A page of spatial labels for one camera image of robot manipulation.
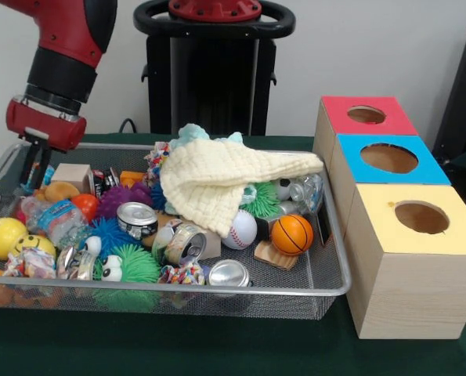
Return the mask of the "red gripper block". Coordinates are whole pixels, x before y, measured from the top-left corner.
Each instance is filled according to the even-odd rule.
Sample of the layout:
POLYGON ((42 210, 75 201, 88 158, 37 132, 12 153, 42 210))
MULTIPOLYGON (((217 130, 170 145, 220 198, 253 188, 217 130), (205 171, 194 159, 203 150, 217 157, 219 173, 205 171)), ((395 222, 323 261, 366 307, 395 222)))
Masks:
MULTIPOLYGON (((75 149, 81 142, 87 122, 78 115, 47 107, 25 96, 15 96, 9 101, 6 110, 6 125, 9 131, 19 137, 44 139, 52 148, 67 152, 75 149)), ((23 163, 20 184, 27 184, 36 155, 37 142, 33 141, 23 163)), ((31 180, 33 190, 41 187, 51 155, 52 150, 49 147, 42 150, 39 166, 31 180)))

